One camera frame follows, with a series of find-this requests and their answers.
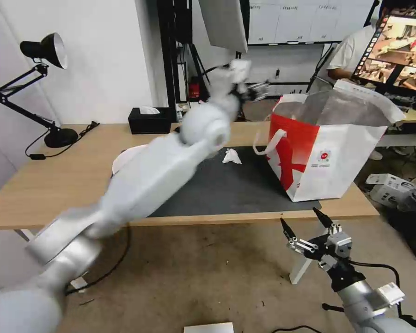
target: floor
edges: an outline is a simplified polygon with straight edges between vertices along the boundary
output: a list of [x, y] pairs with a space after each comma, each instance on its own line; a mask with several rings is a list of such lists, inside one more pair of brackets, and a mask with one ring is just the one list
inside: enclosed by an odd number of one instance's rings
[[[262, 120], [274, 105], [245, 107], [250, 120]], [[400, 167], [395, 156], [369, 162], [360, 179], [382, 165]], [[412, 166], [406, 165], [407, 174]], [[401, 275], [405, 314], [416, 318], [416, 259], [381, 217], [340, 221], [353, 237], [352, 258], [393, 265]], [[309, 239], [317, 222], [293, 223]], [[288, 281], [298, 254], [286, 248], [279, 223], [131, 228], [132, 246], [110, 277], [84, 294], [68, 298], [59, 332], [181, 333], [184, 326], [232, 321], [236, 333], [270, 333], [278, 327], [310, 325], [322, 332], [352, 332], [341, 313], [325, 312], [322, 302], [340, 305], [325, 272], [311, 265], [296, 286]], [[124, 231], [105, 241], [99, 262], [87, 274], [100, 276], [119, 258]], [[393, 281], [385, 269], [361, 268], [375, 288]], [[396, 314], [392, 309], [390, 316]]]

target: black desk lamp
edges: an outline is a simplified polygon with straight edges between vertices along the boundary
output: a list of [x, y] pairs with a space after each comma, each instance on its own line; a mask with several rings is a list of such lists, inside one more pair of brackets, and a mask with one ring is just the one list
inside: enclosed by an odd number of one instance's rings
[[[42, 62], [42, 59], [46, 59], [54, 66], [62, 69], [68, 67], [67, 56], [63, 41], [60, 35], [56, 32], [47, 35], [41, 42], [22, 42], [20, 43], [20, 50], [22, 53], [31, 58], [33, 62], [37, 63], [31, 70], [13, 79], [11, 82], [6, 83], [0, 87], [0, 103], [17, 111], [18, 113], [34, 120], [35, 122], [45, 126], [49, 129], [48, 135], [45, 136], [45, 144], [50, 148], [59, 148], [69, 146], [77, 141], [79, 135], [73, 129], [62, 129], [55, 125], [55, 122], [39, 115], [31, 113], [22, 107], [15, 105], [8, 100], [13, 94], [18, 93], [20, 90], [25, 89], [27, 86], [39, 81], [48, 75], [48, 65]], [[22, 78], [38, 72], [40, 75], [31, 81], [22, 85], [11, 86]]]

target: bag handle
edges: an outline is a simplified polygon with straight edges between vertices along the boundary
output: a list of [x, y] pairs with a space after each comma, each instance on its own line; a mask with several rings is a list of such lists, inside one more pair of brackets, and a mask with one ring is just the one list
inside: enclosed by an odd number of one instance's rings
[[[269, 114], [265, 119], [264, 122], [267, 121], [269, 119], [269, 117], [271, 116], [271, 114]], [[273, 137], [271, 138], [270, 142], [268, 143], [267, 147], [265, 148], [265, 150], [263, 151], [258, 151], [257, 150], [257, 142], [260, 139], [260, 134], [261, 134], [261, 129], [260, 128], [257, 133], [256, 136], [254, 137], [254, 142], [253, 142], [253, 150], [254, 153], [256, 155], [266, 155], [268, 153], [270, 153], [271, 151], [273, 151], [274, 149], [276, 149], [277, 144], [279, 143], [279, 141], [283, 138], [287, 136], [286, 131], [284, 131], [283, 129], [278, 129], [277, 132], [273, 135]]]

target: paper bag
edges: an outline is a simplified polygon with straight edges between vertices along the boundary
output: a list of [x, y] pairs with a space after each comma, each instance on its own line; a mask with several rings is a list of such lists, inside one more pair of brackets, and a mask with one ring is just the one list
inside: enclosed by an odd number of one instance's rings
[[386, 97], [344, 81], [329, 92], [282, 96], [263, 152], [291, 200], [342, 197], [387, 127], [404, 114]]

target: lamp arm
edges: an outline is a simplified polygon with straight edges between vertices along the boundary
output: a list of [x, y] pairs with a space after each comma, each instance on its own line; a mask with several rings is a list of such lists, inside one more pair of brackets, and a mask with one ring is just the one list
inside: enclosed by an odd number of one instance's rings
[[[20, 86], [16, 86], [16, 87], [12, 87], [11, 85], [20, 81], [21, 79], [23, 79], [24, 77], [32, 74], [33, 72], [38, 72], [40, 73], [40, 75], [34, 79], [32, 79], [31, 81], [22, 84]], [[38, 64], [36, 66], [34, 66], [32, 69], [30, 69], [29, 71], [27, 71], [26, 73], [20, 75], [19, 77], [13, 79], [12, 81], [6, 83], [5, 85], [0, 87], [0, 104], [3, 104], [5, 106], [7, 106], [8, 108], [20, 113], [21, 115], [28, 117], [29, 119], [41, 124], [42, 126], [51, 129], [51, 130], [58, 130], [58, 127], [55, 125], [55, 122], [49, 122], [47, 120], [45, 120], [44, 118], [40, 117], [39, 115], [35, 114], [35, 113], [31, 113], [27, 110], [25, 110], [24, 108], [22, 108], [21, 106], [18, 106], [12, 102], [10, 102], [8, 100], [8, 98], [16, 93], [18, 93], [19, 91], [25, 89], [26, 87], [34, 84], [35, 82], [41, 80], [42, 78], [44, 78], [46, 75], [48, 75], [48, 65], [46, 64]]]

